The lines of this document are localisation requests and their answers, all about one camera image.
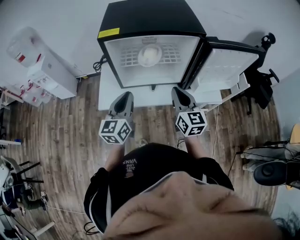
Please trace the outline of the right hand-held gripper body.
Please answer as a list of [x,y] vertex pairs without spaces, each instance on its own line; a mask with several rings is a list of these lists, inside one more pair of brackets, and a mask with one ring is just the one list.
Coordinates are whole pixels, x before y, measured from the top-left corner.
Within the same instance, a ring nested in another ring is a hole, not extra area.
[[175,109],[175,126],[185,136],[201,135],[207,127],[205,112],[201,109],[194,97],[179,87],[171,91],[172,105]]

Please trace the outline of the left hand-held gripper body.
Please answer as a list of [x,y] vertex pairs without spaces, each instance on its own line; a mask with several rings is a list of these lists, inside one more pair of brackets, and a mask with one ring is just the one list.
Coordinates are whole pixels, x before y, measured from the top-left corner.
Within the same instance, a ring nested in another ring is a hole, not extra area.
[[133,131],[134,95],[130,91],[119,95],[101,120],[98,135],[107,144],[123,144]]

